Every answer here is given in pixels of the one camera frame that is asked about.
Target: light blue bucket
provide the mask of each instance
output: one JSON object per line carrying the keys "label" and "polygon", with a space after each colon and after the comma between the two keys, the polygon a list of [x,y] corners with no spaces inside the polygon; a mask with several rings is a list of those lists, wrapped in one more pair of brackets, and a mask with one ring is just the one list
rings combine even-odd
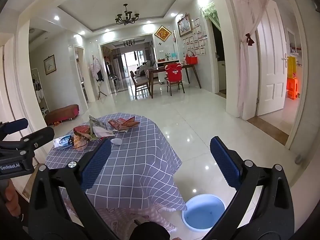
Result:
{"label": "light blue bucket", "polygon": [[187,203],[188,210],[182,211],[182,220],[192,231],[210,230],[225,211],[225,204],[217,196],[201,194]]}

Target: gray plaid tablecloth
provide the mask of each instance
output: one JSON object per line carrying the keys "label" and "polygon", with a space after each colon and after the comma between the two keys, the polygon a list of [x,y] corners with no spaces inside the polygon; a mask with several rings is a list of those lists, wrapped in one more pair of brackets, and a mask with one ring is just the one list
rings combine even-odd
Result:
{"label": "gray plaid tablecloth", "polygon": [[[88,198],[96,208],[144,209],[158,203],[186,210],[172,177],[182,162],[157,125],[146,117],[133,114],[110,114],[98,119],[110,126],[109,119],[132,116],[140,122],[139,126],[127,133],[115,132],[116,138],[123,139],[122,145],[112,145],[106,165],[93,187],[86,190]],[[85,152],[92,151],[98,143],[89,142],[84,151],[53,148],[45,164],[51,169],[65,167],[72,160],[78,161]],[[62,196],[68,197],[65,189]]]}

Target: silver bolt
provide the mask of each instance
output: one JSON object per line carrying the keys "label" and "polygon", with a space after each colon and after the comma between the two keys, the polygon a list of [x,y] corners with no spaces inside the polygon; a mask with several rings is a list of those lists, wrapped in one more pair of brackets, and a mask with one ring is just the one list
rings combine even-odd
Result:
{"label": "silver bolt", "polygon": [[46,166],[45,165],[41,165],[40,167],[39,167],[39,171],[44,171],[46,169]]}
{"label": "silver bolt", "polygon": [[248,167],[252,167],[252,166],[253,166],[253,162],[250,161],[250,160],[246,160],[246,161],[244,162],[244,164],[245,164],[246,166],[248,166]]}
{"label": "silver bolt", "polygon": [[275,168],[276,168],[276,170],[278,170],[278,171],[281,171],[281,170],[282,170],[282,166],[279,165],[279,164],[276,164],[276,165],[275,165]]}
{"label": "silver bolt", "polygon": [[69,168],[74,168],[74,167],[76,167],[77,166],[77,162],[75,162],[75,161],[72,161],[72,162],[69,162],[68,163],[68,167]]}

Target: pink curtain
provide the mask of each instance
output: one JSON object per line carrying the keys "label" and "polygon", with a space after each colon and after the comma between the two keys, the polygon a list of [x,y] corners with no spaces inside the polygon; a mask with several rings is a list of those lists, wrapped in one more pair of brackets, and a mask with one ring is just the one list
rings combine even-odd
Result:
{"label": "pink curtain", "polygon": [[233,0],[233,3],[240,40],[238,110],[241,111],[248,92],[248,46],[252,46],[255,42],[251,39],[251,35],[254,34],[262,19],[268,0]]}

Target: orange plastic stool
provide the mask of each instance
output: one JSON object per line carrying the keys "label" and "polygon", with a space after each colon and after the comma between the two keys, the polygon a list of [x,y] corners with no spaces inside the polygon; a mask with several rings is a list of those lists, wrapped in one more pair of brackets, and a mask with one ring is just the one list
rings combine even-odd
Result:
{"label": "orange plastic stool", "polygon": [[298,79],[287,78],[288,98],[295,100],[298,98]]}

